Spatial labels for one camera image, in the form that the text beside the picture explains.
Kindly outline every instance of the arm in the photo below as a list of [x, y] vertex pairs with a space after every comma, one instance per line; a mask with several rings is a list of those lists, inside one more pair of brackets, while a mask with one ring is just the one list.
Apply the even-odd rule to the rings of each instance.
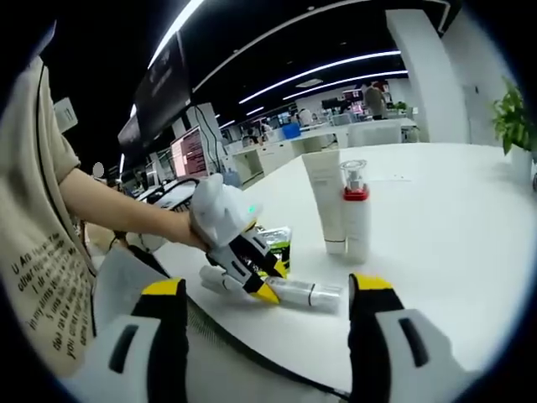
[[60, 183], [67, 209], [78, 218], [129, 233], [151, 233], [206, 250], [190, 228], [188, 212], [169, 212], [135, 201], [73, 169]]

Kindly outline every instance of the green leaves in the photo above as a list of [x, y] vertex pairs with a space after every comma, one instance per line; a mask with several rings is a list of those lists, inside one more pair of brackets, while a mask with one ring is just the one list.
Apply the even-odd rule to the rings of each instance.
[[531, 151], [531, 145], [537, 139], [537, 130], [528, 112], [520, 90], [505, 77], [507, 93], [501, 100], [494, 101], [496, 117], [493, 119], [496, 138], [503, 143], [503, 152], [507, 154], [512, 144]]

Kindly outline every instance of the white bottle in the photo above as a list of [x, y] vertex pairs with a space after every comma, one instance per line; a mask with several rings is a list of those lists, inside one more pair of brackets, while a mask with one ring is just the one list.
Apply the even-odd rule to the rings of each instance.
[[347, 257], [358, 264], [368, 260], [371, 238], [369, 186], [363, 179], [365, 166], [365, 160], [347, 161], [341, 164], [347, 182], [343, 190], [343, 225], [347, 236]]

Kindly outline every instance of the white wall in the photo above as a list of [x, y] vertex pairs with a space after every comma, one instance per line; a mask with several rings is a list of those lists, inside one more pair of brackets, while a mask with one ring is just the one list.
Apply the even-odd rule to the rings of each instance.
[[410, 80], [408, 78], [389, 78], [389, 93], [392, 94], [393, 103], [404, 102], [409, 107], [415, 107], [416, 100]]
[[325, 99], [330, 98], [338, 98], [343, 97], [343, 92], [346, 90], [352, 90], [354, 89], [355, 85], [353, 86], [342, 86], [340, 88], [336, 88], [335, 90], [330, 90], [326, 92], [321, 92], [315, 95], [312, 95], [310, 97], [304, 97], [295, 100], [296, 107], [300, 109], [309, 109], [311, 113], [316, 113], [317, 116], [322, 115], [321, 110], [321, 102]]
[[487, 33], [462, 9], [442, 38], [462, 88], [470, 123], [470, 141], [497, 145], [492, 103], [506, 92], [502, 76], [514, 82], [505, 59]]
[[467, 143], [464, 96], [429, 18], [422, 10], [400, 9], [386, 11], [386, 21], [409, 71], [420, 137], [436, 143]]

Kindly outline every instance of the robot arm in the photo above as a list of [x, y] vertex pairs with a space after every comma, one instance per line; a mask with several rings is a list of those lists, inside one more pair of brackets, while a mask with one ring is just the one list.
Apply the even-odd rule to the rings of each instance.
[[237, 282], [250, 295], [279, 303], [276, 294], [259, 275], [286, 277], [283, 263], [271, 252], [255, 229], [261, 207], [244, 192], [224, 185], [222, 175], [200, 181], [192, 195], [190, 222], [207, 243], [207, 259], [225, 270], [222, 281]]

